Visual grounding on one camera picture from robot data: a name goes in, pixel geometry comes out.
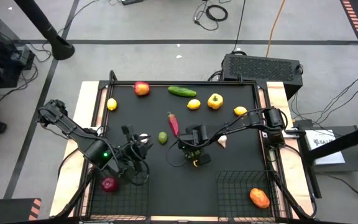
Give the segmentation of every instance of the red apple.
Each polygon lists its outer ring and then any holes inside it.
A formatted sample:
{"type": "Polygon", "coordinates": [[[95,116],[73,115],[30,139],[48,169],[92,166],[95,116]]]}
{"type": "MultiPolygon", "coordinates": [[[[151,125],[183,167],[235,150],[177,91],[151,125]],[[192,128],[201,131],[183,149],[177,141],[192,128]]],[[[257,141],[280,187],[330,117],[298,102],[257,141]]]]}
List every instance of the red apple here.
{"type": "Polygon", "coordinates": [[[102,189],[105,192],[115,192],[118,189],[118,180],[115,177],[106,177],[102,181],[102,189]]]}
{"type": "Polygon", "coordinates": [[[149,84],[146,82],[135,82],[135,94],[138,96],[147,95],[150,92],[149,84]]]}

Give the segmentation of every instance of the wire basket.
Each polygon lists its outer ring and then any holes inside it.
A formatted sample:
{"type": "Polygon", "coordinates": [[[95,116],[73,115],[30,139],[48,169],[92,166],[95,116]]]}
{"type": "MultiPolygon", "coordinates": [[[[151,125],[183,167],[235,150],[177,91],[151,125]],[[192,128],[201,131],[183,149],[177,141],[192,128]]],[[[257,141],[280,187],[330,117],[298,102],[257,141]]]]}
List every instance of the wire basket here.
{"type": "MultiPolygon", "coordinates": [[[[144,221],[149,217],[149,182],[142,186],[121,184],[115,192],[105,192],[101,183],[111,176],[106,170],[95,173],[92,181],[86,215],[90,220],[100,221],[144,221]]],[[[133,178],[144,181],[143,174],[133,178]]]]}
{"type": "Polygon", "coordinates": [[[274,222],[285,214],[280,210],[278,189],[269,179],[271,171],[221,171],[216,179],[219,221],[274,222]],[[253,188],[263,190],[270,206],[257,207],[249,197],[253,188]]]}

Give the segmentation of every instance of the wooden table frame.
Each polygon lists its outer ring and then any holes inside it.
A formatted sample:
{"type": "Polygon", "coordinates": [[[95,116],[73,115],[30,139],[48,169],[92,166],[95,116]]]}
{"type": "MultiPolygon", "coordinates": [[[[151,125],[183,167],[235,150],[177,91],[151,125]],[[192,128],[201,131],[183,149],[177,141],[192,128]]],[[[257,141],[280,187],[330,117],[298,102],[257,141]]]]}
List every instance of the wooden table frame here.
{"type": "MultiPolygon", "coordinates": [[[[103,111],[105,105],[105,99],[107,94],[107,88],[104,88],[101,92],[101,96],[97,100],[97,95],[99,91],[99,82],[83,82],[78,96],[78,101],[76,105],[76,110],[73,120],[82,127],[90,127],[92,125],[93,117],[96,115],[94,107],[98,103],[98,112],[96,117],[95,126],[100,126],[102,124],[103,111]]],[[[270,105],[276,108],[281,109],[288,118],[287,128],[293,126],[290,109],[288,107],[287,96],[285,94],[284,86],[282,82],[268,82],[267,83],[267,93],[268,100],[270,105]]],[[[259,89],[259,97],[261,107],[266,107],[269,103],[266,104],[264,91],[259,89]]],[[[289,146],[298,149],[298,144],[296,139],[285,139],[285,143],[289,146]]],[[[69,140],[65,149],[66,157],[69,153],[77,148],[76,142],[69,140]]],[[[282,162],[282,170],[285,175],[285,183],[287,189],[298,204],[303,208],[303,210],[311,215],[313,213],[313,206],[311,204],[310,195],[308,186],[306,183],[306,177],[303,170],[303,164],[301,158],[298,154],[293,151],[283,148],[280,150],[280,157],[282,162]]],[[[81,173],[84,166],[83,155],[80,152],[74,153],[72,157],[67,160],[66,164],[62,167],[60,178],[58,180],[55,196],[53,198],[52,208],[50,211],[50,216],[54,216],[59,213],[64,206],[71,199],[75,191],[78,189],[81,173]]],[[[278,164],[273,163],[274,168],[278,169],[278,164]]],[[[285,203],[281,192],[278,190],[278,198],[280,201],[280,210],[285,210],[285,203]]],[[[88,203],[89,195],[89,186],[86,189],[85,196],[83,199],[83,207],[86,207],[88,203]]],[[[85,210],[80,211],[80,215],[85,215],[85,210]]],[[[297,218],[297,215],[292,210],[293,218],[297,218]]],[[[177,221],[177,220],[187,220],[187,221],[222,221],[218,217],[159,217],[151,216],[152,221],[177,221]]],[[[255,221],[254,218],[238,218],[239,221],[255,221]]]]}

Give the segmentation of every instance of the yellow bell pepper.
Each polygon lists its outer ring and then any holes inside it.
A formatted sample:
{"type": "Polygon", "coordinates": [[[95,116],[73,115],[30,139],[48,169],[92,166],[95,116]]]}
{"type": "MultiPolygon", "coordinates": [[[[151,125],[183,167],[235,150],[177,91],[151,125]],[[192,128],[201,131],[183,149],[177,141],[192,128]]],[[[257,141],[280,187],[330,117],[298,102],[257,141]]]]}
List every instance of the yellow bell pepper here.
{"type": "Polygon", "coordinates": [[[223,105],[223,97],[217,93],[212,94],[208,99],[208,106],[214,110],[219,109],[223,105]]]}

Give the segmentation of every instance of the garlic bulb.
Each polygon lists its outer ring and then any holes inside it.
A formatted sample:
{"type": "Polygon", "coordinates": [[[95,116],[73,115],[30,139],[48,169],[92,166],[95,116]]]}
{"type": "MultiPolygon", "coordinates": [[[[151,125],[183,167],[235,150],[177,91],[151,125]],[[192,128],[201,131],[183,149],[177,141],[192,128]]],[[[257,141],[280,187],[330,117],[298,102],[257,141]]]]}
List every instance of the garlic bulb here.
{"type": "MultiPolygon", "coordinates": [[[[141,134],[139,137],[146,137],[148,134],[141,134]]],[[[149,138],[140,140],[143,144],[146,144],[149,141],[149,138]]]]}
{"type": "Polygon", "coordinates": [[[221,136],[218,139],[218,143],[225,149],[226,148],[226,141],[227,141],[227,137],[226,136],[221,136]]]}

